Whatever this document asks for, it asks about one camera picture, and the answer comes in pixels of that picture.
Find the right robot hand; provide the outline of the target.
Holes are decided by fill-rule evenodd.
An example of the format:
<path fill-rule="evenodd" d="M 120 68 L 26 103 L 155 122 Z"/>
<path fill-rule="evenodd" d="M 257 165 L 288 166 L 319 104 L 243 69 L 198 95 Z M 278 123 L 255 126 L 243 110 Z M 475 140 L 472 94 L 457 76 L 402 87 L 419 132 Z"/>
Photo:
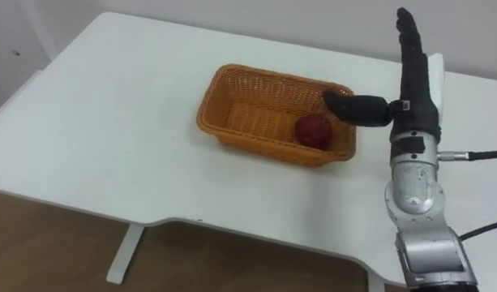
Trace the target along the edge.
<path fill-rule="evenodd" d="M 404 7 L 396 11 L 396 29 L 401 45 L 401 86 L 397 100 L 382 97 L 322 93 L 326 108 L 342 122 L 357 127 L 385 127 L 392 123 L 391 136 L 421 131 L 440 141 L 439 112 L 431 99 L 428 57 L 411 13 Z"/>

